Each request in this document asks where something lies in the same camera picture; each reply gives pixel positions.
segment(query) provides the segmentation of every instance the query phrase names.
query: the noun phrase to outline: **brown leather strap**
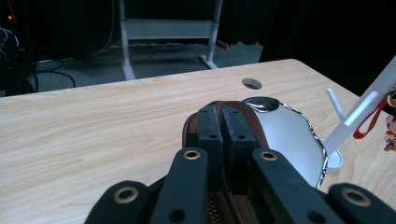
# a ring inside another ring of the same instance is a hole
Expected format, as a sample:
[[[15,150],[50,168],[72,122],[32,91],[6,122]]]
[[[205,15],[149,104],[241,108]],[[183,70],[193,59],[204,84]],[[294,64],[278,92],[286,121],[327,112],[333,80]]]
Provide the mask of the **brown leather strap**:
[[[267,139],[265,137],[264,130],[262,129],[262,125],[260,124],[260,121],[257,118],[256,114],[254,113],[253,109],[251,109],[249,105],[246,105],[239,101],[215,101],[209,105],[215,106],[216,111],[218,112],[218,121],[219,121],[220,127],[221,127],[221,121],[222,121],[221,109],[224,106],[229,106],[229,107],[232,107],[234,109],[241,111],[241,113],[244,115],[251,131],[253,132],[254,136],[256,137],[256,140],[259,143],[260,147],[261,148],[269,148]],[[186,145],[187,133],[198,133],[198,127],[199,127],[198,115],[197,115],[197,113],[194,113],[194,114],[190,115],[187,118],[186,122],[184,123],[183,137],[182,137],[183,138],[183,140],[182,140],[183,147],[185,147],[185,145]]]

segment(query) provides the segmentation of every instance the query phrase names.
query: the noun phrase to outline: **white rod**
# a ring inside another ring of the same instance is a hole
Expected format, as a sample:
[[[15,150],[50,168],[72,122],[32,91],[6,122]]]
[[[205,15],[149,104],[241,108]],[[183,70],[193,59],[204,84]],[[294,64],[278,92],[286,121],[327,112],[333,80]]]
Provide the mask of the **white rod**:
[[[209,42],[207,45],[206,60],[213,61],[213,54],[215,52],[216,41],[218,38],[219,20],[221,13],[222,0],[217,0],[215,5],[215,12],[213,14],[213,21],[210,26]]]
[[[126,28],[124,0],[120,0],[120,28],[121,28],[121,39],[122,39],[123,64],[124,66],[128,66],[128,65],[130,66],[128,32]]]
[[[328,95],[329,98],[330,98],[330,101],[332,102],[332,106],[334,107],[335,112],[336,112],[337,115],[338,115],[338,118],[339,118],[340,120],[343,120],[343,118],[345,117],[344,111],[343,111],[343,109],[341,108],[340,104],[338,103],[337,98],[336,98],[335,95],[334,95],[334,92],[333,92],[332,89],[330,89],[330,88],[326,89],[326,92],[327,92],[327,95]]]
[[[396,56],[323,142],[329,156],[359,127],[395,84]]]

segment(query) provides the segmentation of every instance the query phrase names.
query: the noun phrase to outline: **black curtain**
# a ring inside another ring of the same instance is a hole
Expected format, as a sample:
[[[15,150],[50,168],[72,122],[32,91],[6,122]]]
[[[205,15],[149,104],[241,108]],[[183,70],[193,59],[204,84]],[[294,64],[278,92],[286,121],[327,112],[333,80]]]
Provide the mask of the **black curtain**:
[[[113,9],[113,40],[120,39],[119,0],[14,1],[26,5],[29,36],[39,47],[90,59],[109,38]],[[218,39],[228,44],[264,43],[276,2],[223,0]],[[125,8],[127,18],[212,20],[215,0],[125,0]]]
[[[362,95],[396,55],[394,0],[278,0],[260,62],[297,59]]]
[[[224,0],[218,39],[228,44],[263,44],[276,6],[277,0]]]

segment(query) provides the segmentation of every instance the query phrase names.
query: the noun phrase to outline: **wooden table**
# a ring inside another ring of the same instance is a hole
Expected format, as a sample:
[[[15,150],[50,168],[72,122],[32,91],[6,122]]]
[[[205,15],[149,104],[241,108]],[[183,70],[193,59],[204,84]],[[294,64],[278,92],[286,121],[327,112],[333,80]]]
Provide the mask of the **wooden table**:
[[[250,77],[260,90],[242,84]],[[82,223],[110,186],[147,185],[167,174],[187,116],[217,100],[274,97],[302,111],[326,138],[358,97],[306,65],[257,63],[0,99],[0,223]],[[384,152],[382,113],[362,140],[340,148],[345,163],[326,175],[362,186],[396,208],[396,153]]]

